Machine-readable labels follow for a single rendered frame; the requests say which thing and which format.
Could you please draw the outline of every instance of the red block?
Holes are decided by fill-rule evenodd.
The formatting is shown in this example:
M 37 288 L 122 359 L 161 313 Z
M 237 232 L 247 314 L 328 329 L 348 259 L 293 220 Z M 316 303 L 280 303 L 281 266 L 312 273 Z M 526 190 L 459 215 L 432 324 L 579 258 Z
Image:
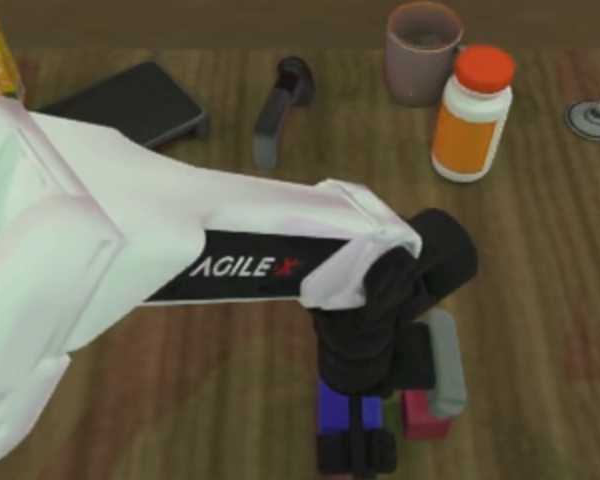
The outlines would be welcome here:
M 429 392 L 402 392 L 404 436 L 409 440 L 440 440 L 451 429 L 452 418 L 436 418 L 429 411 Z

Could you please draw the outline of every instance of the silver round base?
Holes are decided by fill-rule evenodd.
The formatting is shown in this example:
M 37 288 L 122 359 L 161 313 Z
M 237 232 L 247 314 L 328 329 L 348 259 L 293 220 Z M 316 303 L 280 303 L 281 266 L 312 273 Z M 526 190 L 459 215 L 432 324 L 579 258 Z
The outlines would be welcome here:
M 597 102 L 579 102 L 565 112 L 565 121 L 577 135 L 593 142 L 600 142 L 600 112 Z

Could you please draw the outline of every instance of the blue block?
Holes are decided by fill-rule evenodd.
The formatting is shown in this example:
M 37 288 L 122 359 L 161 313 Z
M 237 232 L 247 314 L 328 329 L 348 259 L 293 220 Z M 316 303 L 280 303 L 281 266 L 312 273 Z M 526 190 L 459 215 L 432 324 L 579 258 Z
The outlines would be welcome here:
M 362 424 L 365 430 L 382 428 L 380 397 L 362 399 Z M 349 430 L 349 398 L 334 392 L 322 380 L 318 385 L 319 433 L 339 433 Z

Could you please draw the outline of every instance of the white robotic arm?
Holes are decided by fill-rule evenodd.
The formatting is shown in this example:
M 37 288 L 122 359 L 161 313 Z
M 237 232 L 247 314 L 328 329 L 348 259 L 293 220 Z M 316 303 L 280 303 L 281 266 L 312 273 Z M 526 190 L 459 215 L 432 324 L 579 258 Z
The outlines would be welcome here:
M 423 248 L 362 186 L 194 168 L 0 98 L 0 459 L 35 424 L 68 353 L 138 305 L 290 298 L 354 312 L 379 258 L 399 249 L 422 273 Z M 451 290 L 475 273 L 469 250 Z

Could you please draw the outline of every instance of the mug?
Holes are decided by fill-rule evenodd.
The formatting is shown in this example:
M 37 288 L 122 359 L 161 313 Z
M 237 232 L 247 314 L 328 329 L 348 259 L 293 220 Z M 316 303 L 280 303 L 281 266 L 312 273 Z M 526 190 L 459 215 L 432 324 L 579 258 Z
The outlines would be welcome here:
M 397 7 L 387 22 L 385 81 L 396 102 L 429 107 L 441 98 L 453 70 L 464 26 L 450 8 L 435 2 Z

